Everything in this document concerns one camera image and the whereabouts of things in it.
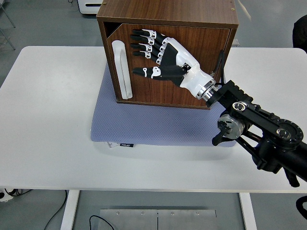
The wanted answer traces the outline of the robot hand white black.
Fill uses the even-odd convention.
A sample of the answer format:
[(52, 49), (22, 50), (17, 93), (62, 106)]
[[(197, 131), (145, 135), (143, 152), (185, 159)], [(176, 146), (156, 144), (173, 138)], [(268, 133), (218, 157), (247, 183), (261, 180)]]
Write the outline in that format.
[(131, 39), (138, 41), (131, 44), (137, 49), (134, 56), (153, 60), (155, 67), (138, 67), (132, 73), (158, 81), (171, 81), (180, 88), (185, 88), (197, 99), (208, 101), (215, 92), (215, 80), (201, 70), (199, 62), (176, 39), (157, 31), (133, 30)]

